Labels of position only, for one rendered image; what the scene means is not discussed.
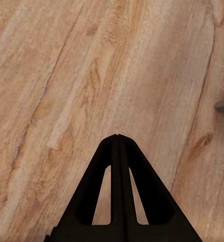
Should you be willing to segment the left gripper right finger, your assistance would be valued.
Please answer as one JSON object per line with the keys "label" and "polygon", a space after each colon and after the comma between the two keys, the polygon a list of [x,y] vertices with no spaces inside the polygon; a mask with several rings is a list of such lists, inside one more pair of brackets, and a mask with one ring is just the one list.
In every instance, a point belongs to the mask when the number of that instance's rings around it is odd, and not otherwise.
{"label": "left gripper right finger", "polygon": [[[137,143],[118,134],[125,242],[202,242]],[[137,222],[131,169],[149,225]]]}

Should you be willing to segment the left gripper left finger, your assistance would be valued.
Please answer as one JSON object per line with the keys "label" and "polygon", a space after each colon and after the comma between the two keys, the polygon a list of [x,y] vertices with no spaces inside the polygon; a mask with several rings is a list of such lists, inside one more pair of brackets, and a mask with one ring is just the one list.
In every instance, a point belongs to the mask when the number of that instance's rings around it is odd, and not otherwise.
{"label": "left gripper left finger", "polygon": [[[109,165],[110,224],[92,225],[105,169]],[[49,242],[125,242],[117,134],[100,142]]]}

